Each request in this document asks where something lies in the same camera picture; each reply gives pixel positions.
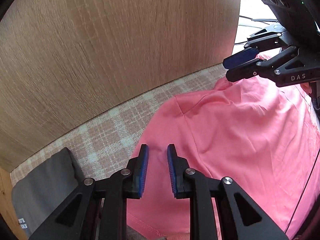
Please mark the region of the grey folded garment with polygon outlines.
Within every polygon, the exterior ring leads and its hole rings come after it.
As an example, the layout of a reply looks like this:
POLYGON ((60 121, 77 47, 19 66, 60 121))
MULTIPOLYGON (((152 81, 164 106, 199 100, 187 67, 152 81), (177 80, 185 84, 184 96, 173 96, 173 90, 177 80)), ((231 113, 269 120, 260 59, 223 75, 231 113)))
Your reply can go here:
POLYGON ((30 237, 83 180, 82 169, 66 147, 19 180, 11 199, 26 236, 30 237))

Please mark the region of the pink t-shirt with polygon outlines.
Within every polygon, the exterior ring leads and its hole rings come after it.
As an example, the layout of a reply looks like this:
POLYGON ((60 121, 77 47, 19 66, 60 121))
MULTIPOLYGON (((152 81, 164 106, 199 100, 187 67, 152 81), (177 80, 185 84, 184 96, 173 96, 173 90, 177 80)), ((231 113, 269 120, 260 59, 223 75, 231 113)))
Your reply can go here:
POLYGON ((172 193, 167 146, 205 176, 233 178, 293 239, 319 195, 319 122, 306 84, 279 88, 256 76, 180 94, 140 137, 149 147, 142 199, 127 224, 148 239, 189 232, 189 202, 172 193))

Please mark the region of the wooden headboard panel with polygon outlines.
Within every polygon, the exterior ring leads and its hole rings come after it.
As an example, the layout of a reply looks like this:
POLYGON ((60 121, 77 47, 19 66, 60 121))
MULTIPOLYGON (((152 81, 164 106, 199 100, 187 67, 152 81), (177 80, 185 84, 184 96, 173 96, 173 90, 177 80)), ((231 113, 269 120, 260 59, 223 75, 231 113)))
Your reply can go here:
POLYGON ((240 0, 14 0, 1 19, 1 167, 231 55, 240 0))

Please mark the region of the checkered bed sheet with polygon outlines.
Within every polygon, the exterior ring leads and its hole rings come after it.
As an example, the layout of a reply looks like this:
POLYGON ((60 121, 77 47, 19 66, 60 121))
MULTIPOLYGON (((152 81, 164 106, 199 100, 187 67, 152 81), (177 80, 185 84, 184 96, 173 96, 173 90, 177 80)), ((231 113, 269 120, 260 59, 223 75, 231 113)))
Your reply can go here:
POLYGON ((169 98, 210 90, 225 75, 221 64, 187 75, 132 98, 56 139, 10 173, 12 185, 67 147, 84 175, 105 178, 124 167, 154 113, 169 98))

